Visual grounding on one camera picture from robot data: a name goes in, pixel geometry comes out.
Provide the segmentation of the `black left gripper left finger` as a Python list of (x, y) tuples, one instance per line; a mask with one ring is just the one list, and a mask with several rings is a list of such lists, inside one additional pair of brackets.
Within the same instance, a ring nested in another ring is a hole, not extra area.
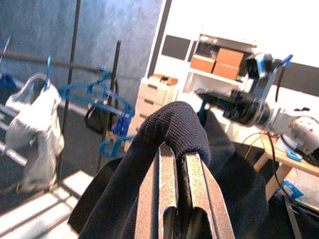
[(163, 143), (139, 189), (134, 238), (172, 239), (178, 202), (176, 160)]

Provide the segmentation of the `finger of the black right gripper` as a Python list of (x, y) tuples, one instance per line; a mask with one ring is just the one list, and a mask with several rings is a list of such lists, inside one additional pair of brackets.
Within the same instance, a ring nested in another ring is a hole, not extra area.
[(226, 95), (216, 92), (216, 91), (203, 91), (197, 90), (195, 91), (196, 95), (202, 99), (202, 106), (206, 106), (206, 104), (214, 105), (217, 107), (226, 106)]

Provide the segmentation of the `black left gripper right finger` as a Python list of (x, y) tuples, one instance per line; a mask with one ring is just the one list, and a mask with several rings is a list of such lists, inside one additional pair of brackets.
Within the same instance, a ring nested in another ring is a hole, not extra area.
[(188, 239), (235, 238), (221, 189), (198, 153), (185, 155), (191, 197)]

